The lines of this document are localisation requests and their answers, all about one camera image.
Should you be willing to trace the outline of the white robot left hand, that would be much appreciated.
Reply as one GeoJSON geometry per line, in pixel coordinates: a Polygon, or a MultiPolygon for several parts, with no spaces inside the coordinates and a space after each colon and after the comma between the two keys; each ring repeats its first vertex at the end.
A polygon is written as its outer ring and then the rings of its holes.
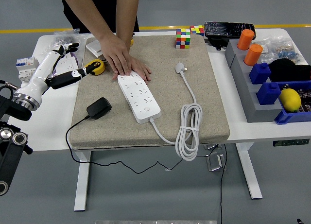
{"type": "Polygon", "coordinates": [[[42,94],[48,89],[46,78],[52,73],[59,59],[69,52],[78,50],[79,43],[69,43],[53,48],[39,64],[30,81],[19,88],[14,96],[15,102],[33,102],[41,105],[42,94]]]}

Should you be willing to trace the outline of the person's right hand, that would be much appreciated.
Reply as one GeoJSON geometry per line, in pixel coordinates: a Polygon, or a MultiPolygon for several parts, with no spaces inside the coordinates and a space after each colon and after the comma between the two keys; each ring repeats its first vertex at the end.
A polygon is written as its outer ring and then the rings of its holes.
{"type": "Polygon", "coordinates": [[[114,34],[108,34],[98,39],[104,58],[111,66],[115,75],[129,75],[131,73],[131,59],[129,39],[120,38],[114,34]]]}

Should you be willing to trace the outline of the person's left hand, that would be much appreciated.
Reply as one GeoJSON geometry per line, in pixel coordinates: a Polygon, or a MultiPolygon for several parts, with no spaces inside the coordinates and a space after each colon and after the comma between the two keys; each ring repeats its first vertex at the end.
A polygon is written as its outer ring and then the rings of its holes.
{"type": "Polygon", "coordinates": [[[136,72],[145,82],[151,81],[151,70],[140,60],[132,57],[128,49],[112,52],[106,59],[114,72],[114,77],[118,75],[129,76],[131,72],[136,72]]]}

